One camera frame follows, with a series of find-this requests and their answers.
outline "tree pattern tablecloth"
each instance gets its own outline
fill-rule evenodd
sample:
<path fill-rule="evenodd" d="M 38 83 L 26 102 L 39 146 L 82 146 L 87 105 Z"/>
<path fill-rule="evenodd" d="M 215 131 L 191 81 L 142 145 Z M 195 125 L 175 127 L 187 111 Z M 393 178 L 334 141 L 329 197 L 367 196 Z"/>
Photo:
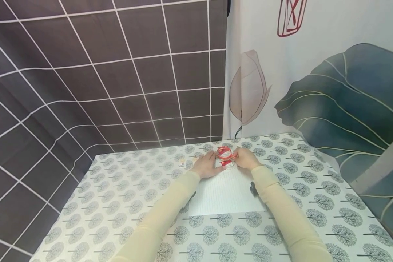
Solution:
<path fill-rule="evenodd" d="M 109 261 L 169 185 L 192 168 L 194 157 L 218 146 L 251 149 L 306 213 L 335 262 L 393 261 L 386 230 L 318 151 L 294 133 L 97 155 L 31 261 Z M 268 211 L 187 213 L 188 204 L 156 261 L 290 261 Z"/>

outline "lined paper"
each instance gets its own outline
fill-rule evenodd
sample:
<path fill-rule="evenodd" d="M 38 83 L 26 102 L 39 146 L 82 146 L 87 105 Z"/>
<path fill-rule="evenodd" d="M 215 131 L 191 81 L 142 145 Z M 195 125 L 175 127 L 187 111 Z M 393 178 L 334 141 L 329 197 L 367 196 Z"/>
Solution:
<path fill-rule="evenodd" d="M 261 199 L 250 192 L 251 181 L 250 172 L 240 168 L 202 180 L 189 201 L 189 216 L 266 210 Z"/>

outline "person's left hand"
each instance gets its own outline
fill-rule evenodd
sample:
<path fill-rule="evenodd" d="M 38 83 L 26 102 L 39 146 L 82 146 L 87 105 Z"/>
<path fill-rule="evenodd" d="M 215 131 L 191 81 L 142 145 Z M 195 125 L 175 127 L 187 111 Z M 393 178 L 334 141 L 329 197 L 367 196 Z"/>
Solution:
<path fill-rule="evenodd" d="M 207 154 L 200 156 L 194 164 L 191 171 L 194 171 L 199 175 L 200 178 L 208 178 L 219 174 L 224 170 L 224 166 L 214 168 L 216 154 L 214 151 L 210 151 Z"/>

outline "beige long-sleeve shirt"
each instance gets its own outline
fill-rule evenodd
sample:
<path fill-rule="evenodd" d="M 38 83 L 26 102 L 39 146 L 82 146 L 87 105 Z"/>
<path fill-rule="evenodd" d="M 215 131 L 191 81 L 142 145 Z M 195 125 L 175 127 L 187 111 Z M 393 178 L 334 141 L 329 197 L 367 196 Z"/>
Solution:
<path fill-rule="evenodd" d="M 332 262 L 312 224 L 274 174 L 265 166 L 258 166 L 252 170 L 252 176 L 259 196 L 275 217 L 292 261 Z M 155 203 L 112 262 L 153 262 L 166 232 L 196 191 L 199 180 L 192 171 L 180 176 Z"/>

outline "curtain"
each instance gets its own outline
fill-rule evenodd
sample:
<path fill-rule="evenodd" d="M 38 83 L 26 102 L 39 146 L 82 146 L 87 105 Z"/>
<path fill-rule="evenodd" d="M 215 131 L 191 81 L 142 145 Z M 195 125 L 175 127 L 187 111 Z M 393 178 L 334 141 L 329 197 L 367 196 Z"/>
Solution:
<path fill-rule="evenodd" d="M 393 234 L 393 0 L 241 1 L 224 138 L 296 132 Z"/>
<path fill-rule="evenodd" d="M 221 140 L 226 16 L 226 0 L 0 0 L 0 261 L 29 260 L 95 155 Z"/>

